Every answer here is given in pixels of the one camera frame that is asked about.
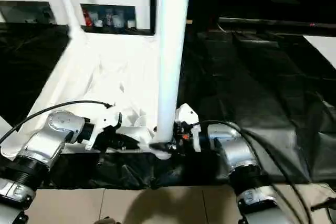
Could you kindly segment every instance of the wire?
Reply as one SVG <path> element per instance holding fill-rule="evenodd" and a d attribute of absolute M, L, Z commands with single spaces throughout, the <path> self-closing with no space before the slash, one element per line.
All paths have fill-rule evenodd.
<path fill-rule="evenodd" d="M 6 132 L 5 135 L 3 135 L 0 138 L 0 144 L 6 140 L 6 138 L 8 138 L 14 131 L 16 131 L 17 129 L 19 129 L 24 123 L 28 122 L 29 120 L 37 117 L 38 115 L 41 115 L 47 111 L 53 110 L 53 109 L 57 109 L 59 107 L 63 107 L 63 106 L 67 106 L 67 105 L 72 105 L 72 104 L 77 104 L 77 103 L 95 103 L 95 104 L 102 104 L 104 105 L 107 109 L 112 107 L 113 105 L 110 105 L 108 103 L 105 102 L 99 102 L 99 101 L 90 101 L 90 100 L 82 100 L 82 101 L 71 101 L 71 102 L 64 102 L 64 103 L 60 103 L 58 105 L 54 105 L 48 108 L 45 108 L 43 110 L 40 110 L 30 116 L 28 116 L 26 119 L 23 119 L 20 123 L 16 124 L 12 129 L 10 129 L 8 132 Z"/>
<path fill-rule="evenodd" d="M 224 33 L 228 33 L 226 30 L 224 30 L 219 23 L 217 23 L 217 27 Z"/>
<path fill-rule="evenodd" d="M 309 224 L 313 224 L 313 220 L 312 220 L 312 216 L 310 214 L 309 208 L 308 208 L 305 200 L 303 199 L 301 193 L 299 192 L 299 190 L 297 189 L 297 187 L 295 186 L 295 184 L 291 181 L 291 179 L 289 178 L 289 176 L 286 173 L 286 171 L 281 167 L 280 163 L 274 157 L 273 153 L 269 150 L 269 148 L 267 147 L 267 143 L 266 142 L 264 142 L 263 140 L 261 140 L 261 138 L 258 138 L 256 136 L 254 136 L 253 134 L 251 134 L 248 131 L 241 130 L 238 127 L 235 127 L 234 125 L 232 125 L 231 123 L 224 122 L 224 121 L 221 121 L 221 120 L 205 120 L 205 121 L 201 121 L 201 122 L 195 123 L 195 124 L 193 124 L 193 126 L 204 124 L 204 123 L 210 123 L 210 124 L 219 123 L 219 124 L 224 124 L 224 125 L 226 125 L 228 127 L 231 127 L 233 129 L 235 129 L 237 132 L 239 132 L 242 135 L 242 137 L 247 141 L 247 143 L 249 144 L 249 146 L 251 147 L 251 150 L 252 150 L 253 154 L 255 155 L 257 162 L 260 165 L 260 168 L 262 170 L 265 170 L 263 168 L 262 164 L 261 164 L 261 161 L 260 161 L 260 158 L 259 158 L 259 156 L 257 154 L 256 149 L 252 145 L 252 141 L 246 135 L 251 136 L 257 143 L 259 143 L 262 146 L 262 148 L 266 151 L 266 153 L 268 154 L 268 156 L 272 159 L 272 161 L 274 162 L 274 164 L 278 167 L 278 169 L 280 170 L 280 172 L 284 176 L 284 178 L 286 180 L 286 183 L 289 184 L 290 187 L 293 189 L 294 193 L 296 194 L 297 198 L 299 199 L 300 203 L 302 204 L 302 206 L 303 206 L 303 208 L 305 210 L 305 213 L 306 213 L 306 216 L 307 216 L 307 219 L 308 219 L 308 223 Z M 275 189 L 275 191 L 277 193 L 279 192 L 279 190 L 274 185 L 272 185 L 272 188 Z M 296 216 L 296 218 L 299 220 L 299 222 L 303 223 L 303 221 L 299 217 L 299 214 L 294 209 L 294 207 L 292 206 L 292 204 L 285 198 L 285 196 L 282 193 L 279 193 L 279 196 L 287 204 L 287 206 L 291 209 L 291 211 Z"/>

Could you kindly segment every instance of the white vertical bar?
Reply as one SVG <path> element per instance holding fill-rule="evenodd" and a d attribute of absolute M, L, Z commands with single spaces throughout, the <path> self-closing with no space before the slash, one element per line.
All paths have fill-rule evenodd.
<path fill-rule="evenodd" d="M 83 30 L 81 29 L 78 19 L 76 17 L 74 6 L 71 2 L 71 0 L 63 0 L 63 4 L 65 7 L 65 11 L 68 16 L 69 21 L 69 27 L 70 27 L 70 37 L 74 38 L 78 36 L 79 33 L 83 33 Z"/>
<path fill-rule="evenodd" d="M 159 5 L 158 142 L 172 138 L 188 0 L 161 0 Z"/>

